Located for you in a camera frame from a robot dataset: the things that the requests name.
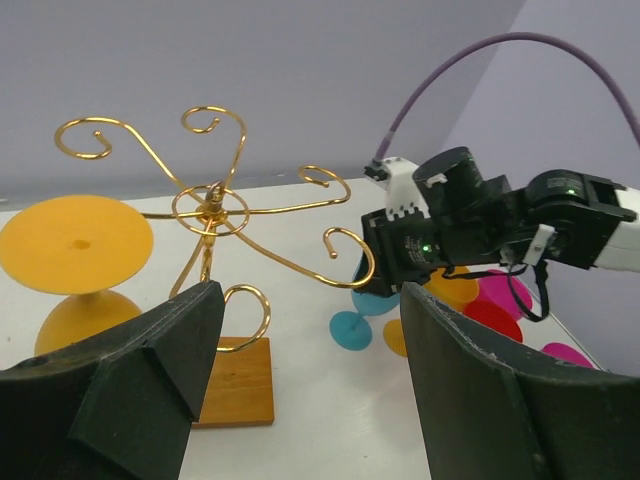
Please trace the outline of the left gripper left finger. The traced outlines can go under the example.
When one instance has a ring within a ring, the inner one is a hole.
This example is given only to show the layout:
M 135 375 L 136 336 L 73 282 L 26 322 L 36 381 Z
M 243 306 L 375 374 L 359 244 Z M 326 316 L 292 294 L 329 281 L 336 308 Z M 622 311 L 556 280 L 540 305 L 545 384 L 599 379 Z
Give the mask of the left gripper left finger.
M 201 414 L 225 310 L 203 282 L 1 373 L 5 479 L 175 479 Z

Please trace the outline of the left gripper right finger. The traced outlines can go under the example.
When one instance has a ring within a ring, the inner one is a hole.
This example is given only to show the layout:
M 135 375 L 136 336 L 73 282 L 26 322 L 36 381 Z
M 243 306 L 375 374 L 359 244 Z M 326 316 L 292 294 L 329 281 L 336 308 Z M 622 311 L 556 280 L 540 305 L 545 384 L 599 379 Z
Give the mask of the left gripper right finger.
M 548 356 L 415 283 L 400 313 L 432 478 L 638 477 L 637 378 Z

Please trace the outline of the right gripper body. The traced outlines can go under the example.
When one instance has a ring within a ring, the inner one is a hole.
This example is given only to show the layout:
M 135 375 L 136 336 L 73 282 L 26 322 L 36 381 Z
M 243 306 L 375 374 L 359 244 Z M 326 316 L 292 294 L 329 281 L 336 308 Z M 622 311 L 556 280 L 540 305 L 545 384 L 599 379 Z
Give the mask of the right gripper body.
M 374 257 L 371 279 L 360 288 L 363 294 L 388 298 L 405 282 L 425 283 L 440 267 L 440 250 L 433 222 L 414 207 L 389 220 L 385 209 L 361 217 L 363 240 Z

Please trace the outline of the blue wine glass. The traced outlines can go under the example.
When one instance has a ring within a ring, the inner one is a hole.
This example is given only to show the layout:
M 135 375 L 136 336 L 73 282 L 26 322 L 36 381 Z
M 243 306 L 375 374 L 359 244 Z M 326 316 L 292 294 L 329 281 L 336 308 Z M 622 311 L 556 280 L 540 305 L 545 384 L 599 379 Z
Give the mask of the blue wine glass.
M 399 304 L 398 294 L 381 297 L 368 293 L 351 291 L 353 311 L 336 312 L 329 320 L 331 338 L 343 349 L 365 350 L 373 340 L 373 329 L 369 317 L 379 317 L 391 312 Z

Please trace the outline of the yellow wine glass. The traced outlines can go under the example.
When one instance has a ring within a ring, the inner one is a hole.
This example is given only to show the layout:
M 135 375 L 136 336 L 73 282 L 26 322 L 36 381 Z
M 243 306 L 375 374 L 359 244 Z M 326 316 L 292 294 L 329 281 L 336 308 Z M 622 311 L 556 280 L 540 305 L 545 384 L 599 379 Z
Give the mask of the yellow wine glass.
M 1 230 L 1 267 L 17 283 L 62 296 L 44 320 L 37 355 L 77 343 L 140 315 L 116 286 L 149 260 L 154 237 L 133 207 L 96 195 L 32 205 Z

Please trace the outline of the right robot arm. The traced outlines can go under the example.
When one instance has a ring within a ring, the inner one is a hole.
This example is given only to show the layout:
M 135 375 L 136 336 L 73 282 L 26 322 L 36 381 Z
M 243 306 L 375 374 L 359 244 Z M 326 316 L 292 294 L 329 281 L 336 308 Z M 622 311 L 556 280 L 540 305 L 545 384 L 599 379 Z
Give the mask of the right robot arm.
M 639 192 L 618 182 L 554 169 L 514 189 L 482 177 L 466 147 L 417 165 L 392 156 L 365 168 L 386 194 L 361 218 L 374 259 L 355 275 L 360 292 L 390 297 L 438 269 L 555 261 L 575 268 L 639 269 Z

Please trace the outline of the orange wine glass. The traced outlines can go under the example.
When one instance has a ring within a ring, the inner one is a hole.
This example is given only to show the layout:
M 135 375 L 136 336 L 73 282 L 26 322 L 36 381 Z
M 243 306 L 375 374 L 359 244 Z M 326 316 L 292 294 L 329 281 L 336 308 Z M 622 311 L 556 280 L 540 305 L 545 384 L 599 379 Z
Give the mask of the orange wine glass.
M 479 295 L 479 283 L 477 279 L 444 277 L 443 268 L 430 275 L 430 279 L 424 284 L 424 288 L 437 299 L 444 302 L 456 311 L 462 311 L 469 303 Z M 383 339 L 387 347 L 401 357 L 407 357 L 402 323 L 399 318 L 390 320 L 383 328 Z

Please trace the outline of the pink wine glass front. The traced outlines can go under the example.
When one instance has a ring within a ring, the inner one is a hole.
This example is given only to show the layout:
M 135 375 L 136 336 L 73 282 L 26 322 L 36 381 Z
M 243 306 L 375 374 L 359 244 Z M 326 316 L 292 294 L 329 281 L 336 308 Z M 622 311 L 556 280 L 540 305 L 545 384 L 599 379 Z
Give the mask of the pink wine glass front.
M 548 343 L 541 349 L 541 352 L 568 363 L 585 368 L 594 368 L 594 364 L 583 353 L 565 343 Z

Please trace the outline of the pink wine glass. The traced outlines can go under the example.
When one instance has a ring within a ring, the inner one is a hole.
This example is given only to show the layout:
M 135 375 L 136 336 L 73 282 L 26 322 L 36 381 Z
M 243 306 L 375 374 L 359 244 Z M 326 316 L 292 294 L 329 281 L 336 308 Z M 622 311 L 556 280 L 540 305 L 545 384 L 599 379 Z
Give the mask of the pink wine glass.
M 548 343 L 541 349 L 541 352 L 568 363 L 585 368 L 594 368 L 594 364 L 583 353 L 565 343 Z
M 517 278 L 512 277 L 511 281 L 508 281 L 502 270 L 490 269 L 488 276 L 478 280 L 479 295 L 477 299 L 494 303 L 505 310 L 514 320 L 520 320 L 525 317 L 525 314 L 515 301 L 509 284 L 512 284 L 523 305 L 531 310 L 533 298 L 529 289 Z

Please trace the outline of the red wine glass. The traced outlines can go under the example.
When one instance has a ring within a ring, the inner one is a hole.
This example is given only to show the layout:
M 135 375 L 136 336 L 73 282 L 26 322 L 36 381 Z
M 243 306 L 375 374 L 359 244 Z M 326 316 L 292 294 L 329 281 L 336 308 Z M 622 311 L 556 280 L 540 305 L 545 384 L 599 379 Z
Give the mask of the red wine glass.
M 501 307 L 483 300 L 469 303 L 462 313 L 503 336 L 522 343 L 523 334 L 516 320 Z

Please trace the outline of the pink wine glass rear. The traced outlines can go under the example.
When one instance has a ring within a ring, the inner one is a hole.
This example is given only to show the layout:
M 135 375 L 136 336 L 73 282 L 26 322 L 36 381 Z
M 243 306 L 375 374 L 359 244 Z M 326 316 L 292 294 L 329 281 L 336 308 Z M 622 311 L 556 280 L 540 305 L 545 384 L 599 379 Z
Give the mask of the pink wine glass rear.
M 533 298 L 529 289 L 517 278 L 512 277 L 511 281 L 508 281 L 502 270 L 490 269 L 488 276 L 478 280 L 479 295 L 477 299 L 494 303 L 505 310 L 514 320 L 520 320 L 525 317 L 525 314 L 515 301 L 509 284 L 512 284 L 523 305 L 531 310 Z

